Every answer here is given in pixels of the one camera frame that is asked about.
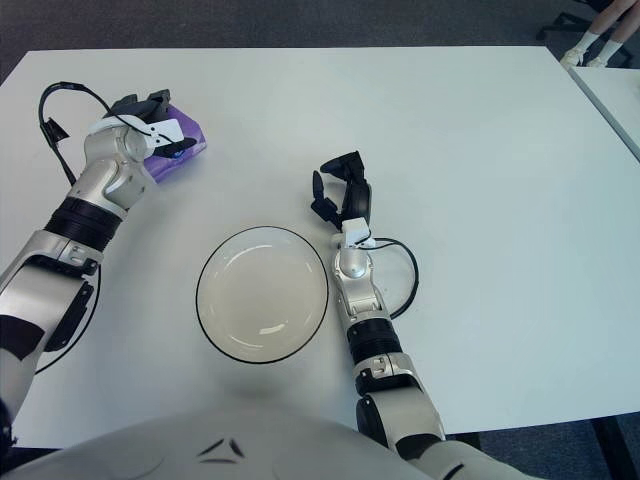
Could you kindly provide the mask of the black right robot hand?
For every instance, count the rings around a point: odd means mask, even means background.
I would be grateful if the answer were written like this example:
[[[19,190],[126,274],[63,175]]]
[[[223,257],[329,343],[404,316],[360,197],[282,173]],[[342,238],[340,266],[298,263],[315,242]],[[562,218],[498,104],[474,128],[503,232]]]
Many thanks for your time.
[[[341,210],[324,195],[322,173],[345,182]],[[358,151],[329,160],[319,171],[315,170],[312,175],[312,194],[311,209],[338,230],[342,229],[342,224],[347,220],[364,218],[366,222],[370,221],[372,191],[365,178],[365,167]]]

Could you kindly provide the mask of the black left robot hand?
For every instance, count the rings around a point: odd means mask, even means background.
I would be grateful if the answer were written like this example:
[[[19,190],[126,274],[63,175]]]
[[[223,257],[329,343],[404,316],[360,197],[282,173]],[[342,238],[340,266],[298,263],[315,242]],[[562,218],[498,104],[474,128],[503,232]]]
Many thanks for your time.
[[[113,103],[111,111],[118,115],[135,116],[147,125],[165,120],[178,122],[183,139],[178,140],[166,133],[171,142],[157,146],[153,150],[152,157],[186,159],[206,148],[206,139],[199,124],[171,104],[168,89],[151,93],[145,100],[139,100],[136,94],[125,96]]]

